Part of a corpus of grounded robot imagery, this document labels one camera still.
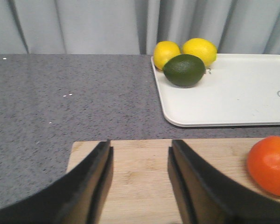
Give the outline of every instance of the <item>speckled countertop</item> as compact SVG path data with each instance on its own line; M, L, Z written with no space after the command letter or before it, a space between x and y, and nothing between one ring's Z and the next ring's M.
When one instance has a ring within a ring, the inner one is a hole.
M168 123L150 56L0 55L0 208L64 175L74 141L272 134L280 126Z

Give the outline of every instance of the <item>curtain fold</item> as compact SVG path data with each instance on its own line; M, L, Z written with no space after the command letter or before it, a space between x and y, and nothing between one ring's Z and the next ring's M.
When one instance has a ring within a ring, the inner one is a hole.
M0 0L2 54L152 54L193 37L280 54L280 0Z

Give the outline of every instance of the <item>tray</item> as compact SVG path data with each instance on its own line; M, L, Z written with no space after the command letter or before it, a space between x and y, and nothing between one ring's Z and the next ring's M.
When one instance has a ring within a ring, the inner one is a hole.
M192 88L151 63L164 117L176 126L280 125L280 55L218 54Z
M246 156L262 138L184 139L195 152L228 177L280 202L252 181ZM74 168L99 141L75 142L67 171ZM112 140L114 173L100 224L182 223L167 173L171 139Z

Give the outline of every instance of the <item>green lime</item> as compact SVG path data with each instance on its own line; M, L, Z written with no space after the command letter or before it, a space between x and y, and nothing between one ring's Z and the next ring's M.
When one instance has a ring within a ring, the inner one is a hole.
M182 54L171 58L164 65L163 72L171 83L191 87L205 74L205 66L199 57Z

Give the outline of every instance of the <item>gray countertop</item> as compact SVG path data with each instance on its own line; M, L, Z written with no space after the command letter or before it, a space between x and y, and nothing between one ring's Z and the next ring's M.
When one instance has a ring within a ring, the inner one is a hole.
M0 208L64 175L74 141L268 135L168 123L147 55L0 55Z

